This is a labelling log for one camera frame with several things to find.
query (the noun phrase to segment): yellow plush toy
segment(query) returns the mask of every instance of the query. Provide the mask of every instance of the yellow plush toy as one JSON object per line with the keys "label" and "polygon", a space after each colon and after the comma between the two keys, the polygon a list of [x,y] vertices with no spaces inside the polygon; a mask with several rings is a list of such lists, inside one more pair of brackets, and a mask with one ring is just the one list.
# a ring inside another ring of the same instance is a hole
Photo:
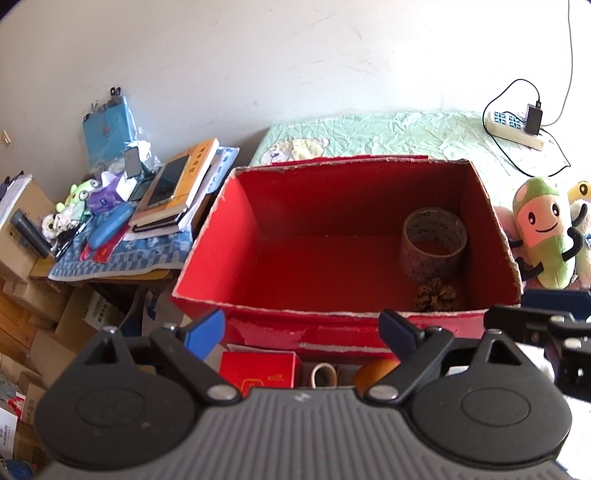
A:
{"label": "yellow plush toy", "polygon": [[580,181],[573,188],[569,190],[569,204],[572,205],[577,200],[585,200],[591,202],[591,190],[589,190],[588,181]]}

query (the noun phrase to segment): blue bag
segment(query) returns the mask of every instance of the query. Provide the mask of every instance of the blue bag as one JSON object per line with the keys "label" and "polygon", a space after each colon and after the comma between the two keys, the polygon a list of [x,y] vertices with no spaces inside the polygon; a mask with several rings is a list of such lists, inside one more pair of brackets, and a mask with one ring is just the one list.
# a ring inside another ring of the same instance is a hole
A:
{"label": "blue bag", "polygon": [[107,103],[92,106],[82,127],[91,171],[122,158],[127,145],[137,139],[134,116],[119,87],[111,89]]}

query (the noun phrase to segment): red cardboard box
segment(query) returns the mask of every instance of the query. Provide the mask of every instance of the red cardboard box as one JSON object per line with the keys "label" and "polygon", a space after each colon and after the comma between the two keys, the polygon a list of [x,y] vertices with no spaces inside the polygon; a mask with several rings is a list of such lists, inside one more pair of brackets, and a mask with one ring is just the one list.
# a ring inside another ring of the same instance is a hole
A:
{"label": "red cardboard box", "polygon": [[[404,219],[421,207],[459,215],[468,245],[451,279],[460,312],[411,312],[400,271]],[[236,168],[193,245],[173,300],[195,318],[226,313],[225,341],[302,358],[388,356],[376,318],[479,337],[483,311],[519,302],[521,281],[484,186],[468,161],[347,158]]]}
{"label": "red cardboard box", "polygon": [[243,397],[251,387],[294,388],[300,377],[301,362],[294,352],[224,352],[220,375]]}

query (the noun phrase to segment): green plush toy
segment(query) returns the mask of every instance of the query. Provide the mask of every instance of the green plush toy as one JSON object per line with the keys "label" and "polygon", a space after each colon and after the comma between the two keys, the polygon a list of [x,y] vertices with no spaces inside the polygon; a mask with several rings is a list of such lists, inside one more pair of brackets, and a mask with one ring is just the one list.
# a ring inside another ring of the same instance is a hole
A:
{"label": "green plush toy", "polygon": [[583,237],[574,228],[586,216],[583,205],[571,222],[569,198],[549,178],[534,177],[517,190],[513,198],[513,216],[520,240],[509,242],[512,248],[525,246],[532,268],[523,258],[515,259],[524,281],[538,277],[545,288],[561,290],[574,274],[574,256],[583,246]]}
{"label": "green plush toy", "polygon": [[100,187],[100,182],[95,179],[87,180],[80,185],[72,185],[70,187],[70,194],[65,199],[64,203],[56,204],[56,212],[61,213],[69,205],[75,205],[78,202],[85,202],[89,195]]}

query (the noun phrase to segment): black cable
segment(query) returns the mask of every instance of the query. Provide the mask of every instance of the black cable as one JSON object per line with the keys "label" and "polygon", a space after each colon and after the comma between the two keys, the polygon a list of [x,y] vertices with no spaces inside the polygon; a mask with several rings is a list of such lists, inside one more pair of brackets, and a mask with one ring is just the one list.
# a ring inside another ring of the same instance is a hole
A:
{"label": "black cable", "polygon": [[564,96],[564,102],[562,102],[562,108],[560,109],[560,113],[556,120],[552,123],[542,125],[542,127],[549,127],[550,125],[554,125],[560,117],[562,116],[562,112],[564,112],[564,106],[566,105],[566,99],[569,97],[570,93],[570,86],[573,84],[573,65],[574,65],[574,56],[573,56],[573,33],[570,28],[570,0],[567,0],[567,11],[566,11],[566,18],[569,24],[569,43],[570,43],[570,79],[569,79],[569,87],[566,89],[566,95]]}
{"label": "black cable", "polygon": [[529,83],[536,91],[536,93],[538,94],[538,103],[540,102],[540,91],[538,90],[538,88],[531,83],[529,80],[526,79],[515,79],[513,80],[505,90],[503,90],[499,95],[497,95],[496,97],[494,97],[490,102],[488,102],[488,104],[486,105],[486,107],[484,107],[484,110],[482,111],[482,128],[484,128],[485,132],[492,138],[493,142],[496,143],[496,146],[499,147],[499,150],[503,152],[503,155],[507,157],[507,160],[509,160],[509,162],[511,163],[511,165],[513,165],[519,172],[521,172],[523,175],[525,175],[526,177],[529,178],[533,178],[535,177],[535,175],[530,175],[529,173],[521,170],[515,162],[513,162],[513,160],[511,160],[511,157],[509,155],[507,155],[507,153],[505,152],[505,150],[502,149],[502,147],[499,145],[499,142],[496,141],[496,138],[488,131],[488,129],[486,128],[486,125],[484,123],[484,117],[486,114],[486,111],[488,110],[488,108],[490,107],[490,105],[498,100],[501,96],[503,96],[503,94],[509,90],[509,88],[511,88],[511,86],[516,83],[516,82],[527,82]]}
{"label": "black cable", "polygon": [[[521,118],[519,115],[517,115],[517,114],[515,114],[515,113],[513,113],[513,112],[510,112],[510,111],[508,111],[508,110],[505,110],[503,113],[508,113],[508,114],[510,114],[510,115],[513,115],[515,118],[518,118],[518,119],[519,119],[519,120],[520,120],[522,123],[524,123],[524,122],[525,122],[525,120],[524,120],[524,119],[522,119],[522,118]],[[557,146],[557,147],[558,147],[558,149],[560,150],[560,153],[562,153],[562,156],[564,157],[564,159],[566,160],[566,163],[568,164],[568,165],[565,165],[564,167],[562,167],[562,168],[561,168],[559,171],[557,171],[557,172],[553,173],[552,175],[548,175],[549,177],[554,177],[555,175],[558,175],[558,174],[559,174],[561,171],[563,171],[565,168],[572,167],[572,165],[570,164],[570,161],[569,161],[569,159],[568,159],[568,158],[566,158],[566,155],[564,155],[564,152],[562,151],[562,148],[560,148],[560,144],[558,143],[558,140],[556,140],[556,139],[555,139],[554,135],[552,135],[552,134],[551,134],[550,132],[548,132],[547,130],[544,130],[543,128],[540,128],[540,130],[542,130],[542,132],[546,132],[546,133],[547,133],[549,136],[551,136],[551,137],[552,137],[552,140],[554,140],[554,143],[556,144],[556,146]]]}
{"label": "black cable", "polygon": [[560,144],[558,143],[558,140],[556,140],[554,138],[554,135],[552,135],[550,132],[548,132],[547,130],[544,130],[543,128],[540,128],[540,130],[542,130],[542,132],[546,132],[549,136],[552,137],[552,140],[554,140],[554,143],[556,144],[556,146],[558,147],[558,149],[560,150],[560,153],[562,153],[562,156],[564,157],[564,159],[566,160],[566,163],[568,165],[565,165],[564,167],[562,167],[559,171],[557,171],[556,173],[553,173],[552,175],[548,175],[549,177],[553,177],[554,175],[558,175],[558,173],[560,173],[561,171],[563,171],[565,168],[568,167],[572,167],[572,165],[569,162],[569,159],[566,158],[566,155],[564,155],[564,152],[562,151],[562,148],[560,148]]}

